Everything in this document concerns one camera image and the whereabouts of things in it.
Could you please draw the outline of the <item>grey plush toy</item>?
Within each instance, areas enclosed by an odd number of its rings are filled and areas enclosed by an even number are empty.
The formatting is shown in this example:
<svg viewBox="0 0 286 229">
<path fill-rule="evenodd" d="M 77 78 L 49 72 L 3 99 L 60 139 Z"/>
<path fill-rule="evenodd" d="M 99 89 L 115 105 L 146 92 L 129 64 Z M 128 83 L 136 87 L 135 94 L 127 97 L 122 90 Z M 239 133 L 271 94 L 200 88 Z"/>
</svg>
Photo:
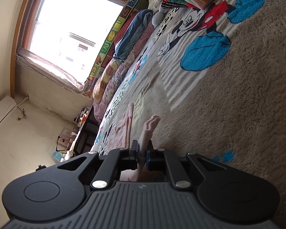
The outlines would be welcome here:
<svg viewBox="0 0 286 229">
<path fill-rule="evenodd" d="M 163 8 L 162 6 L 158 8 L 158 11 L 153 15 L 151 21 L 154 28 L 158 27 L 162 23 L 167 12 L 169 12 L 169 9 L 167 8 Z"/>
</svg>

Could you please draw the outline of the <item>dark cluttered desk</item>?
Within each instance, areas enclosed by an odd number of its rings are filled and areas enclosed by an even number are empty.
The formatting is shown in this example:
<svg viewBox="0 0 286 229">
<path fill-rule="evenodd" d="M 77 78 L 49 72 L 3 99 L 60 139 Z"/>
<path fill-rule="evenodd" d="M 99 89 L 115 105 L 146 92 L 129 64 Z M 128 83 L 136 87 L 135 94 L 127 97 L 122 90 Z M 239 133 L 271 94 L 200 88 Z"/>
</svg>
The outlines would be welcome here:
<svg viewBox="0 0 286 229">
<path fill-rule="evenodd" d="M 99 122 L 94 118 L 94 107 L 90 106 L 87 117 L 79 128 L 78 134 L 68 151 L 70 158 L 89 152 L 92 149 L 99 127 Z"/>
</svg>

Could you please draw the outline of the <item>black desk lamp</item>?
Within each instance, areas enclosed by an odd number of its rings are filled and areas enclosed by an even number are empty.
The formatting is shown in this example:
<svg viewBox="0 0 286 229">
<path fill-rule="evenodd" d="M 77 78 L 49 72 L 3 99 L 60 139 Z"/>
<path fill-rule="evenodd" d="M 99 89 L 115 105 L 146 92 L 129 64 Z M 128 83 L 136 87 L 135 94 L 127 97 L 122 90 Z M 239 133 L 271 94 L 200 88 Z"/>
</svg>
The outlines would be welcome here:
<svg viewBox="0 0 286 229">
<path fill-rule="evenodd" d="M 62 138 L 61 136 L 58 136 L 55 151 L 66 152 L 70 148 L 70 141 L 71 141 L 71 137 L 67 136 L 66 138 Z M 64 149 L 58 149 L 58 146 L 63 146 Z"/>
</svg>

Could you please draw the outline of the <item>sheer curtain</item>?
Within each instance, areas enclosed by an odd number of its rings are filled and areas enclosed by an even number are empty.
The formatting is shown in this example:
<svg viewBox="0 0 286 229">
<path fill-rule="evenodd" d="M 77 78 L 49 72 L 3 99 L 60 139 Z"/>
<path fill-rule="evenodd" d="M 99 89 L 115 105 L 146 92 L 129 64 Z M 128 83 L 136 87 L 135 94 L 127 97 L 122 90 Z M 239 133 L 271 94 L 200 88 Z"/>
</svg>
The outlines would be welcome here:
<svg viewBox="0 0 286 229">
<path fill-rule="evenodd" d="M 35 70 L 66 90 L 92 99 L 93 87 L 89 85 L 88 79 L 80 83 L 62 68 L 22 47 L 17 48 L 15 60 L 18 64 Z"/>
</svg>

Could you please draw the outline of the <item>purple floral comforter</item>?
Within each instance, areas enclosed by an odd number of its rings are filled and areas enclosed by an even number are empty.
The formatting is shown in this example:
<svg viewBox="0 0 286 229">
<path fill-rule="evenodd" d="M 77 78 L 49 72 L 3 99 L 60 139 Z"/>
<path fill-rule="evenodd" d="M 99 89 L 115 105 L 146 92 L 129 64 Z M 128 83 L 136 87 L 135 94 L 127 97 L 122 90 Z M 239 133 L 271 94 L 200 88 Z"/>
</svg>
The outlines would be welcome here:
<svg viewBox="0 0 286 229">
<path fill-rule="evenodd" d="M 130 51 L 130 54 L 128 55 L 126 60 L 120 64 L 120 66 L 118 67 L 113 77 L 109 80 L 104 90 L 104 93 L 101 97 L 101 101 L 93 102 L 94 118 L 96 119 L 98 123 L 101 123 L 105 115 L 106 109 L 110 101 L 112 100 L 115 92 L 117 91 L 126 73 L 128 72 L 133 62 L 135 61 L 136 57 L 142 51 L 146 42 L 150 38 L 153 30 L 154 30 L 154 26 L 152 25 L 152 22 L 150 22 L 147 28 L 145 29 L 145 31 L 142 33 L 142 35 L 138 39 L 138 41 L 135 43 L 133 49 Z"/>
</svg>

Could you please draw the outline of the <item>white wall air conditioner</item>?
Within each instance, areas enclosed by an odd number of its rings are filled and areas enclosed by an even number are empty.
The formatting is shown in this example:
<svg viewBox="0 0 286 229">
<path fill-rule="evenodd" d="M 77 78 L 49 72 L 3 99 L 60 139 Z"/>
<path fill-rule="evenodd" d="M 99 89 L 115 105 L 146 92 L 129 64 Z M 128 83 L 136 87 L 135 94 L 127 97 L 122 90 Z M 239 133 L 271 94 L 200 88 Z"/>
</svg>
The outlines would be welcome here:
<svg viewBox="0 0 286 229">
<path fill-rule="evenodd" d="M 17 104 L 11 96 L 5 96 L 0 101 L 0 124 L 17 109 Z"/>
</svg>

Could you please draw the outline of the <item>bright window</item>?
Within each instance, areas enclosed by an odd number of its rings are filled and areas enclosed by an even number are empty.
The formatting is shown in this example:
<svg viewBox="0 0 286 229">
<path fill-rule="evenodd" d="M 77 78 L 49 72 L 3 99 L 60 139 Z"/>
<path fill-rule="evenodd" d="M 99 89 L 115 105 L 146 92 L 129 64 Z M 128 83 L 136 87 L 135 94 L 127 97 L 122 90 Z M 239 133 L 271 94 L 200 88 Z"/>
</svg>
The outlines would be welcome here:
<svg viewBox="0 0 286 229">
<path fill-rule="evenodd" d="M 84 83 L 127 0 L 25 0 L 17 46 Z"/>
</svg>

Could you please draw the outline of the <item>orange floral pillow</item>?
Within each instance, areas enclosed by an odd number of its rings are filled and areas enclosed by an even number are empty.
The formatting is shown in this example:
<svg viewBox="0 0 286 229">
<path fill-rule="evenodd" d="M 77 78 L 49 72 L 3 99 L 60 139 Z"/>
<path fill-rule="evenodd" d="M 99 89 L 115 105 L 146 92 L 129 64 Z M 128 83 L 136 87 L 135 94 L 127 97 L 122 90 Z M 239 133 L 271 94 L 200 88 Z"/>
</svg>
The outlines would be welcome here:
<svg viewBox="0 0 286 229">
<path fill-rule="evenodd" d="M 105 88 L 108 85 L 108 82 L 112 79 L 113 75 L 120 66 L 120 61 L 112 58 L 111 61 L 106 66 L 101 77 L 97 80 L 94 89 L 93 89 L 93 99 L 95 102 L 100 102 L 102 96 L 105 92 Z"/>
</svg>

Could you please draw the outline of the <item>striped red green clothes stack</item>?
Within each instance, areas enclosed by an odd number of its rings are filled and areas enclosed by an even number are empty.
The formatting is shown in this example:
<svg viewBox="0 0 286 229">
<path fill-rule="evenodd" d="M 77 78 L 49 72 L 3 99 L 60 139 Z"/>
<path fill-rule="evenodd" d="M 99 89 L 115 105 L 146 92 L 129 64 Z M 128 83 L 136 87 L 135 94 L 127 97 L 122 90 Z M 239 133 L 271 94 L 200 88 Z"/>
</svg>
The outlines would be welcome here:
<svg viewBox="0 0 286 229">
<path fill-rule="evenodd" d="M 191 0 L 163 0 L 161 3 L 163 9 L 185 8 L 191 7 L 199 9 L 197 5 Z"/>
</svg>

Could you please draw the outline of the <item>pink fox print garment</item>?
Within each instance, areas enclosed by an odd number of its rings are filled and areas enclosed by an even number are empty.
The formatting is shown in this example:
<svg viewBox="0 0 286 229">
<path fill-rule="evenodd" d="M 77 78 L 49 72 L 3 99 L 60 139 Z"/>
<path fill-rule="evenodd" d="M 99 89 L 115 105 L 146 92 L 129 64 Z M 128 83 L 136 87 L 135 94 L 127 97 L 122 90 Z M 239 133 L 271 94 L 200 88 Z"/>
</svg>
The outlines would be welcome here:
<svg viewBox="0 0 286 229">
<path fill-rule="evenodd" d="M 104 154 L 108 154 L 113 149 L 126 148 L 129 149 L 133 140 L 138 143 L 138 158 L 136 170 L 125 170 L 121 172 L 121 181 L 139 181 L 140 174 L 146 164 L 146 151 L 153 132 L 158 126 L 161 118 L 158 115 L 152 115 L 142 126 L 140 137 L 133 138 L 131 136 L 131 127 L 133 121 L 134 104 L 130 103 L 126 112 L 124 112 L 119 122 L 114 125 L 109 134 Z"/>
</svg>

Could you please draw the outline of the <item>Mickey Mouse plush blanket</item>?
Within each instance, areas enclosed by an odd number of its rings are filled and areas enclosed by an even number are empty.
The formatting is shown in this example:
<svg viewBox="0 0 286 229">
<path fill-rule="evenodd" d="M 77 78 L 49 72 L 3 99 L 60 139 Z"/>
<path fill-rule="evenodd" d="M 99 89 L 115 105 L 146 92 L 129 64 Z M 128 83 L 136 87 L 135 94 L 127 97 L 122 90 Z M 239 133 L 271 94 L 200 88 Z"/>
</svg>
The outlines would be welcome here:
<svg viewBox="0 0 286 229">
<path fill-rule="evenodd" d="M 286 228 L 286 0 L 216 0 L 170 16 L 118 87 L 93 150 L 104 155 L 133 103 L 133 138 L 159 115 L 154 147 L 268 180 L 280 194 L 273 219 Z"/>
</svg>

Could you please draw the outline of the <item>colourful alphabet headboard mat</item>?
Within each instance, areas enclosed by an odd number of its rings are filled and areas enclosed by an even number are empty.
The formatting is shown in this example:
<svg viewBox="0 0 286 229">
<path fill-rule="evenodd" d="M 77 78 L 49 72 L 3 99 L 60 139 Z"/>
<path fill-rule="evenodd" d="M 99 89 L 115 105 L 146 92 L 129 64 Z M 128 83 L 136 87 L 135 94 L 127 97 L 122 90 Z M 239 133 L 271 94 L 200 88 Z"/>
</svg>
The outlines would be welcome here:
<svg viewBox="0 0 286 229">
<path fill-rule="evenodd" d="M 147 0 L 127 0 L 112 28 L 110 29 L 109 34 L 107 35 L 93 64 L 88 77 L 87 91 L 92 92 L 98 78 L 102 75 L 105 67 L 112 59 L 115 52 L 113 41 L 117 38 L 117 34 L 133 15 L 136 15 L 140 10 L 146 9 L 147 7 Z"/>
</svg>

